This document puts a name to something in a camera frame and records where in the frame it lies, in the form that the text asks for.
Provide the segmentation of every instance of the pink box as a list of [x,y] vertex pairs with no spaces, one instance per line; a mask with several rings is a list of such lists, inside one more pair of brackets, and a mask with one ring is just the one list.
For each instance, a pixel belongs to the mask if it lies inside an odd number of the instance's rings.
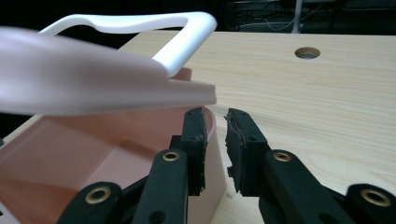
[[[0,224],[54,223],[91,183],[133,184],[172,135],[181,135],[189,109],[39,119],[0,148]],[[189,198],[189,224],[209,223],[225,188],[215,117],[205,109],[205,118],[206,189]]]

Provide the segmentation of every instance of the wooden tabletop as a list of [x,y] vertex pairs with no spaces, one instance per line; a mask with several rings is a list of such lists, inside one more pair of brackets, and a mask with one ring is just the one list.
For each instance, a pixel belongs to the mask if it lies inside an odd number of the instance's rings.
[[[153,56],[176,33],[138,35],[121,50]],[[296,57],[318,49],[316,59]],[[216,84],[217,133],[224,171],[229,107],[244,110],[271,148],[296,154],[321,184],[346,193],[369,183],[396,194],[396,37],[214,33],[187,67]],[[227,177],[212,223],[261,223],[257,198]]]

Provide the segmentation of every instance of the white object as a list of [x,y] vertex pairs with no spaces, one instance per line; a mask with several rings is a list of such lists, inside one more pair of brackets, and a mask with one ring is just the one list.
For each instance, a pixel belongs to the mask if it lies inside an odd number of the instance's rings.
[[[111,34],[185,26],[153,59],[49,36],[74,25]],[[72,15],[38,35],[0,28],[0,110],[81,115],[120,110],[211,105],[213,85],[170,78],[215,30],[204,12],[151,16]]]

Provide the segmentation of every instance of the white handle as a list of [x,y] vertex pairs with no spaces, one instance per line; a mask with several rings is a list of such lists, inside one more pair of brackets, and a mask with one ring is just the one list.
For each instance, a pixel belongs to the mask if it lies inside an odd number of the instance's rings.
[[40,34],[57,35],[75,25],[88,25],[108,34],[132,34],[168,27],[184,28],[153,59],[161,63],[168,77],[173,77],[192,54],[216,29],[216,20],[204,12],[186,12],[147,16],[71,15],[64,17]]

